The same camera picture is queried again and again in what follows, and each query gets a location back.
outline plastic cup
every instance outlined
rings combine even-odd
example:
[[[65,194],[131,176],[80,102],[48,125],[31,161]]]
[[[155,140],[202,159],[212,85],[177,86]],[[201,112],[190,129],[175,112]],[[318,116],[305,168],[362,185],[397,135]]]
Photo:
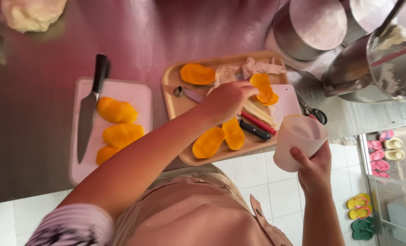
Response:
[[[310,158],[328,138],[328,130],[318,121],[303,115],[283,117],[273,161],[282,170],[297,172],[299,163],[290,154],[297,147]]]

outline stainless steel counter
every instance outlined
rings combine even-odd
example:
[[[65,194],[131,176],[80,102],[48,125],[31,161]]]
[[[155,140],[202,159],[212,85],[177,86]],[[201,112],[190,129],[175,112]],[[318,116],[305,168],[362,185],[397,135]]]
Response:
[[[275,0],[72,0],[46,33],[26,34],[0,15],[0,202],[72,188],[75,82],[93,75],[97,53],[110,59],[110,78],[151,88],[159,127],[168,120],[160,86],[167,66],[261,50],[277,6]],[[289,77],[311,106],[327,113],[330,138],[406,125],[406,103],[323,98],[316,81]],[[169,168],[182,165],[176,159]]]

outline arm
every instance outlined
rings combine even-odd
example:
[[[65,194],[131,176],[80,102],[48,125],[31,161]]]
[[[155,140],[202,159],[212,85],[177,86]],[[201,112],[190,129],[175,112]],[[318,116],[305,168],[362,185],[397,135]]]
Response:
[[[59,207],[93,204],[116,220],[191,142],[233,118],[244,100],[257,93],[247,81],[221,85],[199,105],[112,156],[75,187]]]
[[[300,163],[298,178],[305,193],[302,245],[345,245],[332,198],[331,150],[328,141],[310,160],[297,148],[292,148],[290,153]]]

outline flip-flop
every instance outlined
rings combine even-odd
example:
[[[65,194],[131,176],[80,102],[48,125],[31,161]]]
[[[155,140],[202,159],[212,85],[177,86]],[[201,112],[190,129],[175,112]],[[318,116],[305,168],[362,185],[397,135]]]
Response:
[[[372,170],[371,171],[371,174],[373,174],[373,176],[378,176],[378,177],[382,177],[382,178],[389,178],[390,176],[387,174],[387,173],[385,173],[385,172],[377,172],[377,171],[375,171],[375,170]]]
[[[367,141],[367,147],[374,150],[382,149],[382,143],[378,140]]]
[[[386,161],[372,161],[370,162],[370,166],[372,170],[387,171],[390,169],[390,165]]]
[[[390,138],[392,138],[393,136],[394,136],[394,132],[392,130],[385,131],[385,132],[381,133],[381,135],[379,135],[379,141],[381,141],[381,143],[383,143],[386,140],[389,140]]]
[[[375,150],[372,153],[368,154],[370,157],[370,161],[379,161],[384,158],[384,150]]]
[[[384,146],[386,149],[400,149],[403,147],[403,142],[397,137],[392,137],[384,142]]]
[[[386,150],[384,152],[384,156],[385,159],[389,161],[400,161],[405,158],[405,152],[400,149]]]
[[[358,207],[358,208],[350,210],[347,215],[349,216],[349,219],[352,219],[352,220],[357,219],[357,218],[364,219],[364,218],[367,218],[371,214],[372,209],[373,209],[372,206],[370,204],[368,204],[364,207]]]
[[[350,200],[346,202],[346,207],[348,209],[364,207],[368,205],[371,201],[369,194],[366,193],[359,193],[358,195],[354,196]]]
[[[365,229],[365,230],[358,230],[358,231],[354,231],[352,233],[352,237],[355,240],[365,240],[368,241],[370,239],[373,238],[373,236],[375,236],[375,231],[374,230],[370,230],[370,229]]]
[[[358,230],[365,230],[365,229],[372,229],[374,227],[373,223],[373,218],[372,217],[367,217],[365,219],[359,219],[354,221],[350,227],[352,228],[352,231],[358,231]]]

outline hand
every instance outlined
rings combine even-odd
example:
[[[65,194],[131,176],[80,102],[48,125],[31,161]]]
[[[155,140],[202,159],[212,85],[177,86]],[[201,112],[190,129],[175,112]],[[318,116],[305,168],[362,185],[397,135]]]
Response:
[[[199,105],[199,114],[210,120],[212,126],[226,122],[241,112],[244,101],[259,94],[248,81],[234,81],[215,88]]]
[[[300,164],[298,178],[306,199],[332,198],[331,150],[326,140],[310,158],[298,148],[291,148],[290,154]]]

